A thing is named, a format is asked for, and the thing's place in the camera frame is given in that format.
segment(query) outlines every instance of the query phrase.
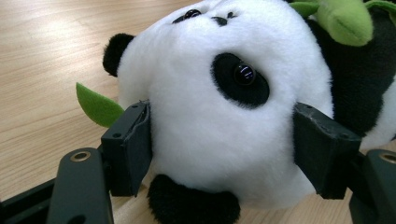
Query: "wooden table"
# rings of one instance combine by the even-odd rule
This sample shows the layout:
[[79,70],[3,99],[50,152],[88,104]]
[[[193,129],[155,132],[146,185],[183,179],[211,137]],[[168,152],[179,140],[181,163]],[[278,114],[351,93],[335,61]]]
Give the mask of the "wooden table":
[[[196,0],[0,1],[0,198],[6,200],[56,176],[60,158],[98,147],[106,129],[78,105],[81,82],[113,99],[117,80],[102,68],[107,40],[139,34]],[[390,144],[387,148],[396,148]],[[114,198],[116,223],[155,223],[146,189]],[[239,223],[351,223],[343,201],[310,196],[279,211],[242,211]]]

